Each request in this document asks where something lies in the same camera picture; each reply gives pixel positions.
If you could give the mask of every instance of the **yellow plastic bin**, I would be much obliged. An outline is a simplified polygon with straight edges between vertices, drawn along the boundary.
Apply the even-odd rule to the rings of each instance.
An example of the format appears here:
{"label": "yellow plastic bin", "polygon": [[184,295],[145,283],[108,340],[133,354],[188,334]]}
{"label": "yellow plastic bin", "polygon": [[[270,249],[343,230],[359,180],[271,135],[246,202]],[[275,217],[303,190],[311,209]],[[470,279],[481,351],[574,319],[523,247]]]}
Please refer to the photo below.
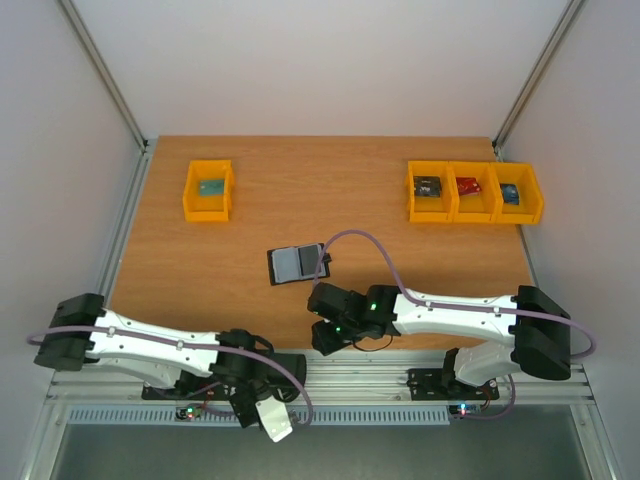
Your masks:
{"label": "yellow plastic bin", "polygon": [[502,209],[502,192],[498,179],[488,162],[449,162],[455,179],[473,177],[481,191],[472,195],[458,195],[458,208],[453,212],[454,223],[494,223]]}
{"label": "yellow plastic bin", "polygon": [[497,223],[535,224],[540,221],[544,199],[531,165],[526,163],[492,163],[500,184],[513,184],[518,189],[519,204],[502,203],[496,217]]}
{"label": "yellow plastic bin", "polygon": [[[420,197],[415,195],[414,177],[439,177],[440,197]],[[458,192],[453,170],[448,162],[412,160],[407,176],[409,188],[409,221],[412,223],[448,223],[453,220],[457,208]]]}
{"label": "yellow plastic bin", "polygon": [[231,160],[192,160],[182,195],[185,220],[228,222],[233,185]]}

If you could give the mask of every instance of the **gray floor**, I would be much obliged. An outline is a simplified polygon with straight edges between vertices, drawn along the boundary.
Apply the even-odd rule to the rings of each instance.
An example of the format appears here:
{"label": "gray floor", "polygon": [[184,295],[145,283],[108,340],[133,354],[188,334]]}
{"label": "gray floor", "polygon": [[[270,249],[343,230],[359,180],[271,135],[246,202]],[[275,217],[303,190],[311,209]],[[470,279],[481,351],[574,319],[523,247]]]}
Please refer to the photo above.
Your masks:
{"label": "gray floor", "polygon": [[517,407],[449,427],[67,427],[56,480],[578,480],[586,465],[568,407]]}

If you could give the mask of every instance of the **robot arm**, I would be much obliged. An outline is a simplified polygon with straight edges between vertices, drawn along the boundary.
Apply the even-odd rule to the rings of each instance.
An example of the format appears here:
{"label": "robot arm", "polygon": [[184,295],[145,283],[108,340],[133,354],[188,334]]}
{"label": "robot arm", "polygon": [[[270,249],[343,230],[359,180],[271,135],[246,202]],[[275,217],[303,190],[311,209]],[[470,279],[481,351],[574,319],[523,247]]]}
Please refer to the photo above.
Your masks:
{"label": "robot arm", "polygon": [[[183,344],[231,347],[269,357],[301,384],[306,379],[304,355],[275,353],[266,340],[245,330],[187,332],[148,325],[104,309],[103,302],[100,295],[85,294],[60,303],[51,327],[91,326],[100,331],[46,335],[35,363],[55,370],[126,373],[179,397],[219,382],[242,427],[259,423],[274,442],[291,433],[283,402],[294,400],[297,392],[281,373],[245,356]],[[168,343],[116,335],[116,330],[153,335]]]}
{"label": "robot arm", "polygon": [[[529,317],[501,314],[500,307],[568,315],[536,287],[520,287],[517,296],[490,298],[442,297],[408,291],[426,306],[410,302],[398,287],[372,286],[366,295],[319,283],[308,309],[324,320],[312,327],[313,347],[329,355],[363,338],[414,333],[444,333],[486,340],[473,348],[447,352],[443,388],[459,384],[477,387],[502,375],[524,371],[538,378],[570,376],[569,327]],[[430,303],[456,309],[431,308]],[[465,306],[494,307],[493,313],[465,311]]]}

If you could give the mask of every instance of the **ventilation grille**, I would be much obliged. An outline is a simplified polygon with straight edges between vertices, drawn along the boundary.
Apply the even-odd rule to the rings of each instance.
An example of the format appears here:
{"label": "ventilation grille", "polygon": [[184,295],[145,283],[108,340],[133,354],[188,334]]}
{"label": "ventilation grille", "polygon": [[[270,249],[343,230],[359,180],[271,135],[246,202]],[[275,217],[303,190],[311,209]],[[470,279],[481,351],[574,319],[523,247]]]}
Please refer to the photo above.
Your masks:
{"label": "ventilation grille", "polygon": [[[304,407],[289,409],[305,422]],[[69,414],[70,424],[84,425],[190,425],[237,427],[235,417],[203,414],[189,422],[176,420],[175,407],[155,405],[76,405]],[[375,407],[315,407],[312,425],[448,425],[446,407],[375,406]]]}

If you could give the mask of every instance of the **wooden surface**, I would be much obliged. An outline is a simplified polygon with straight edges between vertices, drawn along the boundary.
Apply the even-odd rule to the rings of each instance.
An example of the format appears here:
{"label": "wooden surface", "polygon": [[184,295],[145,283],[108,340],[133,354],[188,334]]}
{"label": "wooden surface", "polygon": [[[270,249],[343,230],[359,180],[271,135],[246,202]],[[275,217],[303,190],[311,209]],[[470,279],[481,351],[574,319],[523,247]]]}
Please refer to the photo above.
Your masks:
{"label": "wooden surface", "polygon": [[[324,242],[349,228],[386,246],[405,285],[441,295],[516,293],[529,283],[513,226],[408,221],[407,160],[492,161],[486,138],[161,137],[115,287],[112,308],[184,330],[244,328],[280,348],[310,348],[311,283],[272,287],[267,250]],[[231,221],[185,222],[190,160],[231,159]],[[375,247],[344,238],[329,282],[366,292],[392,277]],[[375,348],[386,339],[362,343]],[[471,346],[446,335],[396,338],[390,348]]]}

